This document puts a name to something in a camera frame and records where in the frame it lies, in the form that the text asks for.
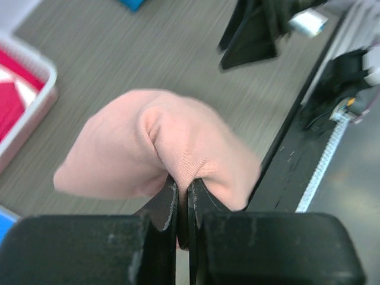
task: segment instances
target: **blue container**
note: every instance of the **blue container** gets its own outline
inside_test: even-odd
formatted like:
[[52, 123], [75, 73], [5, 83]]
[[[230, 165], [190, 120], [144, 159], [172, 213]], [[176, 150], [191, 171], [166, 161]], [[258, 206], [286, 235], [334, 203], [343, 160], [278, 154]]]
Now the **blue container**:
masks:
[[144, 0], [119, 0], [119, 1], [125, 4], [133, 12], [136, 12], [141, 6], [141, 4], [144, 2]]
[[0, 243], [16, 221], [16, 215], [0, 206]]

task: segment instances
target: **plastic basket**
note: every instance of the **plastic basket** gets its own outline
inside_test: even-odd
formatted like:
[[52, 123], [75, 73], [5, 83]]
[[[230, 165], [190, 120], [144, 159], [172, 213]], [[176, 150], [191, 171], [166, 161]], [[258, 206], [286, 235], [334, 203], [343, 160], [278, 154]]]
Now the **plastic basket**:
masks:
[[38, 50], [7, 34], [0, 34], [0, 48], [45, 82], [41, 92], [0, 142], [1, 173], [56, 102], [58, 94], [56, 68]]

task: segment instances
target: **pink fabric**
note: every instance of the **pink fabric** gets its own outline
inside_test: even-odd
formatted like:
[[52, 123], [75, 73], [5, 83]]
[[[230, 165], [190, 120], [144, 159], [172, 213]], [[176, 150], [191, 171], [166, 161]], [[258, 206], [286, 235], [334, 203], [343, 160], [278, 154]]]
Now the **pink fabric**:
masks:
[[241, 210], [260, 163], [206, 104], [165, 90], [132, 90], [84, 125], [54, 175], [59, 191], [85, 197], [152, 196], [168, 173], [180, 193], [196, 178]]

